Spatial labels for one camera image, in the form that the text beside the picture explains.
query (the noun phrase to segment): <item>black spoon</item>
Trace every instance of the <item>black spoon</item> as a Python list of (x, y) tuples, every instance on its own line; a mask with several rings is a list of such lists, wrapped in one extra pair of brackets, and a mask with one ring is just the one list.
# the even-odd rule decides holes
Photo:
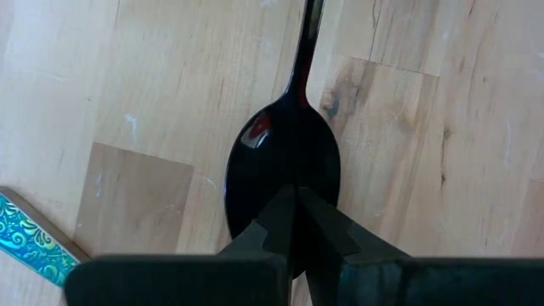
[[(246, 124), (230, 152), (224, 196), (233, 238), (287, 184), (309, 187), (329, 204), (337, 205), (340, 188), (337, 142), (306, 98), (322, 9), (323, 0), (306, 2), (297, 57), (286, 92)], [(293, 238), (293, 252), (303, 248), (302, 244)], [(302, 270), (296, 264), (295, 275)]]

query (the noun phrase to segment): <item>turquoise patterned handle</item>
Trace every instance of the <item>turquoise patterned handle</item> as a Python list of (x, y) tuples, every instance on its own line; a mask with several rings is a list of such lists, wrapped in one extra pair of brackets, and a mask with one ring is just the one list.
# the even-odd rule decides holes
[(0, 193), (0, 249), (57, 286), (79, 261)]

